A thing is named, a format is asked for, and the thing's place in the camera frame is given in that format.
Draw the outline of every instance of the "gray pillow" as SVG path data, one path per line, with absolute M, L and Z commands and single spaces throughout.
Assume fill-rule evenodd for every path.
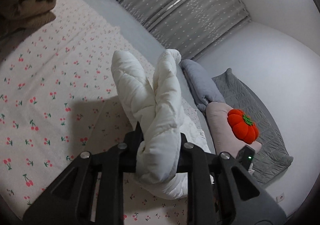
M 216 84 L 199 63 L 186 59 L 181 61 L 180 66 L 199 110 L 205 112 L 210 102 L 225 102 Z

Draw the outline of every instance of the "gray quilted blanket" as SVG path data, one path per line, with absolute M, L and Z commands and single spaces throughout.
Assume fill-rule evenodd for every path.
M 280 132 L 275 129 L 266 114 L 242 82 L 233 75 L 231 68 L 212 80 L 224 97 L 226 104 L 241 109 L 256 122 L 260 135 L 257 139 L 262 149 L 253 159 L 253 177 L 260 185 L 270 181 L 289 167 L 293 157 L 289 156 Z

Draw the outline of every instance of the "metal screw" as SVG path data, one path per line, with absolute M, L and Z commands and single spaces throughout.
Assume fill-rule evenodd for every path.
M 126 143 L 119 143 L 118 144 L 118 148 L 119 149 L 126 149 L 127 148 L 127 144 Z
M 187 143 L 184 143 L 183 146 L 184 146 L 185 148 L 191 149 L 191 148 L 193 148 L 195 145 L 193 145 L 193 144 L 190 143 L 190 142 L 187 142 Z
M 80 154 L 80 157 L 85 159 L 85 158 L 88 158 L 90 156 L 90 152 L 88 151 L 83 151 L 81 154 Z
M 228 160 L 230 158 L 230 154 L 228 152 L 222 152 L 220 154 L 222 159 Z

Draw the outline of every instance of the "cherry print bedsheet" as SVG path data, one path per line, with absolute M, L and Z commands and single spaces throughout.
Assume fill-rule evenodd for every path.
M 154 72 L 82 0 L 57 0 L 54 13 L 40 30 L 0 42 L 0 194 L 20 218 L 80 152 L 105 151 L 132 130 L 111 76 L 113 52 L 131 51 L 150 80 Z M 157 198 L 124 176 L 126 225 L 185 224 L 186 208 L 186 199 Z

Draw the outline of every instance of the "electrical outlet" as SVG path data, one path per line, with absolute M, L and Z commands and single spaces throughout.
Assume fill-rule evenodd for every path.
M 280 195 L 278 195 L 278 196 L 276 197 L 277 203 L 281 202 L 283 199 L 284 199 L 284 193 L 282 193 L 282 194 L 280 194 Z

